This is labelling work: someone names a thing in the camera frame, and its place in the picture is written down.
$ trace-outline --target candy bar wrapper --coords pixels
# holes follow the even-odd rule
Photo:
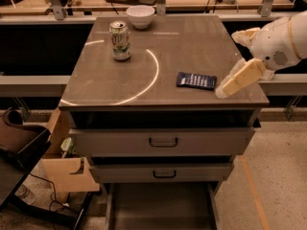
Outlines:
[[[177,87],[199,88],[213,91],[216,82],[216,76],[182,72],[179,72],[177,75]]]

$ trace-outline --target can lid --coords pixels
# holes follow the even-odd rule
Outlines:
[[[126,22],[124,21],[114,21],[110,24],[111,28],[124,28],[126,27]]]

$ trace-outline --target white bowl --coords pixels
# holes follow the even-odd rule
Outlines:
[[[130,23],[138,28],[147,28],[154,19],[154,8],[147,5],[131,6],[126,11]]]

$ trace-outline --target aluminum can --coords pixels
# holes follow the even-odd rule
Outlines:
[[[126,22],[114,21],[109,24],[113,44],[113,57],[117,60],[130,58],[129,29]]]

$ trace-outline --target floor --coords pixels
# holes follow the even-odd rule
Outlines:
[[[261,127],[215,196],[220,229],[306,229],[307,115],[305,110],[300,114],[289,121],[280,113],[263,113]],[[43,176],[40,164],[33,174]],[[34,205],[48,208],[50,184],[31,176],[24,184],[31,191],[28,200],[34,197]],[[82,193],[72,194],[70,206],[78,207],[82,198]],[[82,229],[104,229],[105,212],[106,197],[94,195]],[[9,206],[0,213],[0,229],[64,228],[21,215]]]

